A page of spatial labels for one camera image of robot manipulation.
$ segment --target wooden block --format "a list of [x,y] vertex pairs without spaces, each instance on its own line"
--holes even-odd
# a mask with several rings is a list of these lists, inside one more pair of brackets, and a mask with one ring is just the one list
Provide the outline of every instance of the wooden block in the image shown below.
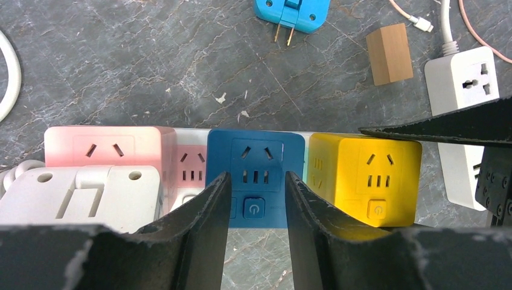
[[410,79],[411,54],[405,24],[385,26],[366,37],[371,72],[376,86]]

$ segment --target plug prong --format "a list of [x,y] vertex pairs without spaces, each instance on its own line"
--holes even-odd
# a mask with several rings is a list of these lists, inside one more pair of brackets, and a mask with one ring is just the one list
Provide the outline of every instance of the plug prong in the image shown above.
[[279,28],[281,28],[281,24],[277,24],[277,30],[275,31],[274,42],[277,42],[277,36],[279,35]]
[[290,36],[288,37],[288,41],[286,42],[286,46],[289,47],[290,46],[290,42],[292,41],[292,36],[293,36],[293,31],[294,31],[295,28],[292,28],[292,30],[290,31]]

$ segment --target blue power strip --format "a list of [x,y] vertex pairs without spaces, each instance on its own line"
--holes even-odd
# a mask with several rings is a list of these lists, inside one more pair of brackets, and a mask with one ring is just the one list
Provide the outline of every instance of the blue power strip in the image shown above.
[[291,28],[288,45],[293,30],[305,33],[315,32],[327,18],[330,0],[254,0],[254,13],[259,18],[278,24],[274,41],[277,41],[279,28]]
[[231,174],[231,228],[287,228],[284,174],[302,176],[304,138],[285,132],[213,129],[206,184]]

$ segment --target white cable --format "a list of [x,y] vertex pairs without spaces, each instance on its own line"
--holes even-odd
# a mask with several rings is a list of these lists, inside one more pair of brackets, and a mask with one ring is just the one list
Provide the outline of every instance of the white cable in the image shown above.
[[416,18],[414,17],[413,15],[410,15],[409,13],[403,11],[403,9],[398,6],[398,4],[395,2],[395,0],[389,0],[389,3],[391,3],[391,5],[403,16],[405,17],[407,20],[411,21],[412,23],[414,23],[414,27],[416,27],[417,29],[420,29],[420,30],[423,30],[423,31],[427,31],[427,32],[431,32],[432,29],[434,28],[434,26],[432,26],[432,24],[430,24],[430,21],[428,20],[425,20],[424,18]]
[[16,178],[30,169],[45,167],[45,163],[38,160],[25,160],[11,170],[0,172],[0,198],[3,196]]
[[13,46],[7,37],[0,30],[0,50],[4,55],[7,64],[7,89],[5,90],[4,98],[0,102],[0,122],[9,114],[13,109],[16,100],[18,99],[19,90],[21,88],[21,69],[19,67],[18,57],[14,51]]
[[450,26],[450,0],[441,0],[441,32],[443,33],[443,54],[449,56],[459,52],[457,41],[453,41]]

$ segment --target yellow power strip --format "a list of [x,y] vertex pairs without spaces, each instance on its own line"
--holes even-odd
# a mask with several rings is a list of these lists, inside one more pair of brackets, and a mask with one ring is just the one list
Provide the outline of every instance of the yellow power strip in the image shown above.
[[315,133],[307,185],[346,214],[373,227],[414,223],[421,144],[355,134]]

